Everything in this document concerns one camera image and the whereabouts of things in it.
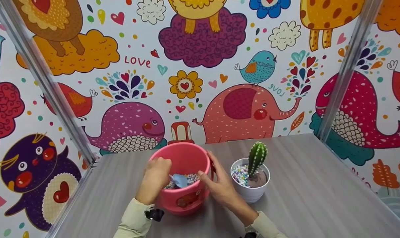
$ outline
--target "cactus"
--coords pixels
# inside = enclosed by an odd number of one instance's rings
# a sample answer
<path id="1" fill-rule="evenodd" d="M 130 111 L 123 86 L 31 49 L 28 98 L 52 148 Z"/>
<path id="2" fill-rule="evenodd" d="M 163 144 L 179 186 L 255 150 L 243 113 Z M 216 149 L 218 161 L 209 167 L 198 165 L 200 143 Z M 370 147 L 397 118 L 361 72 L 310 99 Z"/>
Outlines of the cactus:
<path id="1" fill-rule="evenodd" d="M 256 142 L 250 150 L 248 156 L 248 176 L 251 178 L 265 161 L 268 155 L 268 148 L 262 142 Z"/>

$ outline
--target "blue flower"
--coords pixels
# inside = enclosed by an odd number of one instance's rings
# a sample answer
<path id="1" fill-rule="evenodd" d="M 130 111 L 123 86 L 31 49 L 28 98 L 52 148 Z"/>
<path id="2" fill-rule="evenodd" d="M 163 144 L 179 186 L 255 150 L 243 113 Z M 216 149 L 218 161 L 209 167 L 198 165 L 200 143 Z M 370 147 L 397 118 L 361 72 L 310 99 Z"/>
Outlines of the blue flower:
<path id="1" fill-rule="evenodd" d="M 287 9 L 291 0 L 250 0 L 250 8 L 257 10 L 257 17 L 263 19 L 266 15 L 270 18 L 277 18 L 281 9 Z"/>

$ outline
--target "orange cloud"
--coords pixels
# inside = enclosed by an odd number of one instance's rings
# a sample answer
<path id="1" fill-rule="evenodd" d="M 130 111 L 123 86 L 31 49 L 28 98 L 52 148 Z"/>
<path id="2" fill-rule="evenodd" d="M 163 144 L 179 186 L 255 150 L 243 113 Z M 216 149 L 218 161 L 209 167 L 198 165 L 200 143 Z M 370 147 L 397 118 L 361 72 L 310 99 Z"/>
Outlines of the orange cloud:
<path id="1" fill-rule="evenodd" d="M 39 36 L 33 37 L 53 75 L 73 74 L 75 71 L 87 73 L 93 69 L 105 69 L 110 63 L 119 61 L 118 44 L 112 37 L 103 36 L 98 30 L 89 30 L 78 37 L 85 47 L 85 53 L 79 55 L 70 42 L 61 42 L 66 50 L 64 57 L 57 56 L 56 50 L 47 40 Z M 16 60 L 21 67 L 28 69 L 20 54 L 16 55 Z"/>

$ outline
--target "gray table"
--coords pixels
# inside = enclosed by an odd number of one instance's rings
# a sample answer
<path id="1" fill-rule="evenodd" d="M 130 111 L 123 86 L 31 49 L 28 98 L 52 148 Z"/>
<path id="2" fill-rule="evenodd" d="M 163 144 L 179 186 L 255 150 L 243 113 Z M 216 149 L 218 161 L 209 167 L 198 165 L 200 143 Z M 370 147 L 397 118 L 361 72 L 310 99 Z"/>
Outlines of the gray table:
<path id="1" fill-rule="evenodd" d="M 261 140 L 271 182 L 252 207 L 289 238 L 400 238 L 400 220 L 313 135 Z M 204 145 L 229 171 L 254 140 Z M 111 238 L 153 151 L 104 156 L 70 201 L 51 237 Z M 190 217 L 166 214 L 147 237 L 237 238 L 242 223 L 208 198 Z"/>

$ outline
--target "orange leaf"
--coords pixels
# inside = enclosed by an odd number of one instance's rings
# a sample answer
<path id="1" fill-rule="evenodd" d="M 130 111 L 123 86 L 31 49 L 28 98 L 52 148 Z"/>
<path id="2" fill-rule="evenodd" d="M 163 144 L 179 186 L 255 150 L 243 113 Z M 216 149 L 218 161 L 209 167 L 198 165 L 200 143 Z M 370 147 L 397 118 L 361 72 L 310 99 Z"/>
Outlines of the orange leaf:
<path id="1" fill-rule="evenodd" d="M 291 131 L 295 130 L 304 120 L 304 112 L 300 113 L 291 123 Z"/>

